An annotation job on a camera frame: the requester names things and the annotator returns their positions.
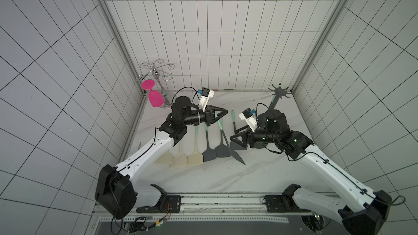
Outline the grey utensil green handle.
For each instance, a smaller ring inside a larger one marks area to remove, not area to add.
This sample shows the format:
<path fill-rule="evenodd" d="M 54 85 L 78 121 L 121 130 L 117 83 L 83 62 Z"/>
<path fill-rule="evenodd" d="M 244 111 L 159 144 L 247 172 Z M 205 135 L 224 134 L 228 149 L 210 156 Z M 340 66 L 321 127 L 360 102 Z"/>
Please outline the grey utensil green handle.
<path fill-rule="evenodd" d="M 207 148 L 202 153 L 202 155 L 203 155 L 203 162 L 209 162 L 209 161 L 215 160 L 217 158 L 217 155 L 216 155 L 216 152 L 213 149 L 210 148 L 208 126 L 206 124 L 204 124 L 204 127 L 205 127 Z"/>

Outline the cream spatula green handle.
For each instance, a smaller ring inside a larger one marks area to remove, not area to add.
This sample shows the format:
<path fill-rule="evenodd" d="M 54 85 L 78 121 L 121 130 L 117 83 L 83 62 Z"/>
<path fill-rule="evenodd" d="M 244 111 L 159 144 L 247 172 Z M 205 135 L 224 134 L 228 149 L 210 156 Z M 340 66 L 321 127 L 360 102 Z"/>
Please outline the cream spatula green handle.
<path fill-rule="evenodd" d="M 159 165 L 171 165 L 174 159 L 173 154 L 170 151 L 163 153 L 157 160 L 154 161 L 154 164 Z"/>

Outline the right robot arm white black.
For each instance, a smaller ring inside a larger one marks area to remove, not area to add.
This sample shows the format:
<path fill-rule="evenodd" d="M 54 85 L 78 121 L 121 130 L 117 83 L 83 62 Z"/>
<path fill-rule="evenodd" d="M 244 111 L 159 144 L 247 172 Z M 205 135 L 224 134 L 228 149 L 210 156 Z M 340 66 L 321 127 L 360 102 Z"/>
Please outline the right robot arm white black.
<path fill-rule="evenodd" d="M 239 128 L 231 141 L 251 148 L 256 143 L 274 144 L 286 154 L 289 162 L 310 169 L 338 195 L 329 197 L 291 184 L 282 193 L 289 208 L 297 207 L 328 217 L 342 224 L 352 235 L 376 235 L 380 231 L 393 202 L 388 193 L 374 191 L 344 171 L 310 138 L 291 130 L 286 116 L 279 110 L 264 113 L 264 123 L 259 122 L 256 111 L 249 108 L 239 118 L 246 126 Z"/>

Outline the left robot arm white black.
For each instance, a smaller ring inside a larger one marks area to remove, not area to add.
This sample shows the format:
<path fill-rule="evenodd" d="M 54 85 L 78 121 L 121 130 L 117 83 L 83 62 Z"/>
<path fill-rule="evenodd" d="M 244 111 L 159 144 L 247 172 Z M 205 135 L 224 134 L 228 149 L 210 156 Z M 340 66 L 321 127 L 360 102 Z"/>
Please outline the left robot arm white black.
<path fill-rule="evenodd" d="M 149 188 L 139 188 L 136 183 L 150 164 L 180 142 L 189 125 L 211 126 L 227 115 L 227 109 L 207 104 L 206 97 L 202 100 L 203 104 L 197 106 L 187 96 L 177 97 L 171 113 L 148 143 L 116 166 L 107 164 L 100 170 L 94 197 L 115 219 L 122 219 L 133 208 L 159 203 L 160 195 L 154 195 Z"/>

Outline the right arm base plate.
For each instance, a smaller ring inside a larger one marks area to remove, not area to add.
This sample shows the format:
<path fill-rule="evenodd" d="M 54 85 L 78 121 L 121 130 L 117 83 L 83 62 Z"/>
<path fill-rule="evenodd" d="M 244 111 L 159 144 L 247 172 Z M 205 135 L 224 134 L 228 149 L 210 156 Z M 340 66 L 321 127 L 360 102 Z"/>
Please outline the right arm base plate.
<path fill-rule="evenodd" d="M 268 213 L 310 213 L 309 210 L 299 208 L 289 196 L 266 195 L 262 199 Z"/>

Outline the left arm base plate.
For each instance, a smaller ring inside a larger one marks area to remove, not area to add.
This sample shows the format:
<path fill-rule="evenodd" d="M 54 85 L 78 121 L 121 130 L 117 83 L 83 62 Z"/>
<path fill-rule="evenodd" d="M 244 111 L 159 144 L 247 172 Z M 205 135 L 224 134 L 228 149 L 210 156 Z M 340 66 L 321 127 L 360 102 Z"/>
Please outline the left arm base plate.
<path fill-rule="evenodd" d="M 136 212 L 150 214 L 167 212 L 179 213 L 181 207 L 181 199 L 182 196 L 180 195 L 164 195 L 160 198 L 160 200 L 155 206 L 138 207 L 136 209 Z"/>

